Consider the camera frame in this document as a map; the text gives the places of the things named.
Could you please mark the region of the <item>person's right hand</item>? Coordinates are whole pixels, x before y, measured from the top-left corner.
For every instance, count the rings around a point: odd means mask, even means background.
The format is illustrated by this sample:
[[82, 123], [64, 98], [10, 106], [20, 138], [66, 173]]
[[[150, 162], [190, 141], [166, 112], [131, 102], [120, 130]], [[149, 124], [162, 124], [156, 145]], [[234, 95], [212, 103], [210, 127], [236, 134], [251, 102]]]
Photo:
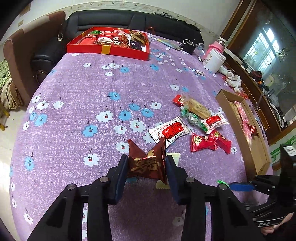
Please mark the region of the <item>person's right hand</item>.
[[277, 224], [277, 225], [273, 225], [273, 226], [267, 226], [267, 227], [262, 227], [260, 229], [261, 233], [263, 235], [268, 235], [273, 233], [275, 230], [277, 230], [281, 225], [283, 225], [284, 223], [288, 222], [292, 217], [293, 217], [294, 213], [289, 213], [282, 221], [281, 223]]

